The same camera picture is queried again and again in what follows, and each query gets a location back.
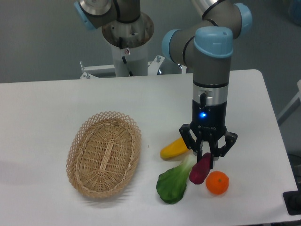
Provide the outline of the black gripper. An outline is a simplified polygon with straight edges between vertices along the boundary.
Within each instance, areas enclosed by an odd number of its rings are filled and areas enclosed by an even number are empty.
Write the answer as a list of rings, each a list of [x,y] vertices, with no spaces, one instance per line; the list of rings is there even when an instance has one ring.
[[[227,152],[235,144],[238,135],[236,133],[226,131],[225,117],[227,102],[220,105],[206,105],[200,108],[201,105],[196,101],[192,101],[192,121],[189,124],[183,124],[179,132],[182,139],[189,150],[192,150],[197,161],[200,161],[203,154],[203,141],[209,142],[211,160],[210,168],[214,168],[214,162],[219,157],[224,157]],[[197,137],[196,140],[192,137],[190,130]],[[225,145],[218,147],[218,140],[224,136]]]

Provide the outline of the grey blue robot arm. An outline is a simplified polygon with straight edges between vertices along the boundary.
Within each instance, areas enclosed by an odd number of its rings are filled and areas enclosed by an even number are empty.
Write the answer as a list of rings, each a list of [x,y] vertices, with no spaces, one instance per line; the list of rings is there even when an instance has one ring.
[[[192,121],[180,128],[188,149],[202,158],[202,144],[210,147],[210,161],[223,157],[237,135],[225,126],[233,40],[248,32],[252,14],[241,3],[195,0],[201,22],[186,30],[171,30],[162,40],[166,59],[193,70]],[[154,24],[138,0],[78,0],[74,4],[86,28],[102,29],[111,45],[115,74],[141,76],[148,72],[147,43]]]

